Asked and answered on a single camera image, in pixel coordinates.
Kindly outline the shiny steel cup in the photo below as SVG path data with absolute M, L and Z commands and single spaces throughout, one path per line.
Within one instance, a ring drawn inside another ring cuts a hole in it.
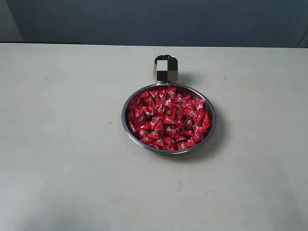
M 162 54 L 155 58 L 153 76 L 156 83 L 173 83 L 178 81 L 179 64 L 176 57 Z

